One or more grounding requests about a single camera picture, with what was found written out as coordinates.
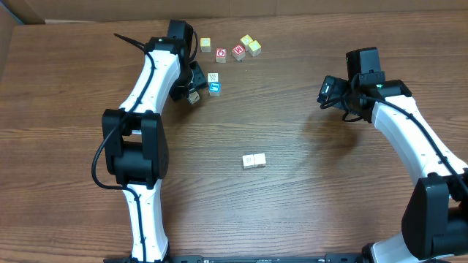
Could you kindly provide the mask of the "red framed block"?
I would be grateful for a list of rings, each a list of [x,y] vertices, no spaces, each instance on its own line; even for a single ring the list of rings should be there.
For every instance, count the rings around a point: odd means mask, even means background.
[[[244,169],[254,168],[255,167],[254,155],[249,154],[249,155],[242,156],[242,163],[243,163]]]

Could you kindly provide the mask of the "plain white block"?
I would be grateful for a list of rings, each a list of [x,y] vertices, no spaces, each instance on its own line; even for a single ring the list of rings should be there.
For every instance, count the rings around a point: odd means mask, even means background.
[[[265,167],[266,166],[266,157],[264,153],[254,154],[254,165],[256,167]]]

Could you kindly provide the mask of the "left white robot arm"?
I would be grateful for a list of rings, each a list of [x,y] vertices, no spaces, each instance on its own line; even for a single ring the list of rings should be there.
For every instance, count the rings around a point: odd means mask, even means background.
[[[103,141],[91,164],[100,188],[122,191],[129,209],[133,245],[126,262],[168,262],[161,191],[169,165],[162,123],[167,99],[199,101],[207,81],[195,56],[191,36],[129,40],[145,56],[143,70],[131,94],[117,110],[102,115]]]

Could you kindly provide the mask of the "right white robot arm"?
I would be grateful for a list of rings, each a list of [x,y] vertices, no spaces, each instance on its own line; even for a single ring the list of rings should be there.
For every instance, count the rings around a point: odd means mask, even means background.
[[[467,163],[444,145],[401,80],[327,76],[322,109],[336,107],[380,131],[415,187],[394,237],[363,247],[357,262],[439,262],[467,253]]]

